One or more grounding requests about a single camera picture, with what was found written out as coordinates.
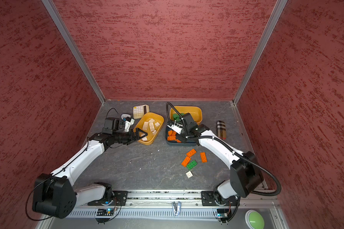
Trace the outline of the white 2x4 lego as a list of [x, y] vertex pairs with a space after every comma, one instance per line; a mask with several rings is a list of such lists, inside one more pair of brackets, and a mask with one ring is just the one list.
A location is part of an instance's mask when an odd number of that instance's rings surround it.
[[151, 130], [151, 131], [154, 131], [154, 130], [155, 130], [154, 123], [149, 123], [149, 127], [150, 127], [150, 130]]
[[143, 129], [144, 131], [147, 131], [147, 130], [148, 130], [148, 127], [149, 127], [149, 122], [144, 122], [142, 129]]

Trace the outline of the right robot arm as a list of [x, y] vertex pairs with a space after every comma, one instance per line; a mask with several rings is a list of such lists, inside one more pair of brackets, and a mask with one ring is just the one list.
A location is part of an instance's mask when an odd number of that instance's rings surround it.
[[179, 141], [195, 141], [197, 145], [210, 150], [229, 168], [230, 179], [217, 186], [220, 197], [245, 198], [264, 180], [263, 168], [252, 152], [244, 153], [230, 146], [205, 125], [198, 125], [190, 114], [185, 114], [180, 124], [172, 122], [168, 127], [177, 133]]

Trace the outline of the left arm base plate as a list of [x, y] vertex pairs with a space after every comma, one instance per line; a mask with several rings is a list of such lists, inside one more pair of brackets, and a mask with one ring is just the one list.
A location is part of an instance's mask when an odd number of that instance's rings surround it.
[[105, 194], [105, 196], [100, 200], [94, 200], [89, 202], [88, 206], [101, 206], [101, 207], [108, 207], [108, 206], [125, 206], [128, 191], [112, 191], [111, 193]]

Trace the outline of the orange 2x4 lego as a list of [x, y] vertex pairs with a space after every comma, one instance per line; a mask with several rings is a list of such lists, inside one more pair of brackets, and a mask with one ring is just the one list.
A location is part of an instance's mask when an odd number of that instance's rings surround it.
[[176, 136], [175, 135], [168, 136], [167, 141], [169, 141], [169, 142], [176, 141]]

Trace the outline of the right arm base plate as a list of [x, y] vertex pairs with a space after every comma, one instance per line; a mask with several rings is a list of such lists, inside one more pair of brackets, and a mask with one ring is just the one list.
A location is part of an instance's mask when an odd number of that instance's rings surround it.
[[236, 206], [238, 202], [237, 196], [231, 196], [227, 199], [218, 196], [217, 192], [214, 191], [201, 191], [201, 201], [203, 206], [219, 206], [229, 207]]

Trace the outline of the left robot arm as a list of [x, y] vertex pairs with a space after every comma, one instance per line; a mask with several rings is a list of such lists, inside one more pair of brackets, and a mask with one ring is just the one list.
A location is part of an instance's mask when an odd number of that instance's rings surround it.
[[96, 201], [103, 206], [116, 205], [110, 184], [96, 182], [88, 187], [73, 189], [84, 170], [113, 144], [129, 145], [147, 137], [147, 132], [136, 128], [129, 132], [96, 133], [85, 146], [65, 164], [50, 174], [37, 177], [30, 196], [32, 210], [36, 213], [63, 219], [74, 208]]

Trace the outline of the green 2x3 lego plate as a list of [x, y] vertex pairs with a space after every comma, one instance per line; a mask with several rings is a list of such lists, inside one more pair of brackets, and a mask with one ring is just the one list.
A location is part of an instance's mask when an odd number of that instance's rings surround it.
[[190, 161], [187, 165], [186, 165], [186, 167], [189, 169], [189, 170], [192, 170], [194, 167], [196, 167], [197, 166], [197, 162], [195, 161], [195, 160], [193, 160], [193, 161]]

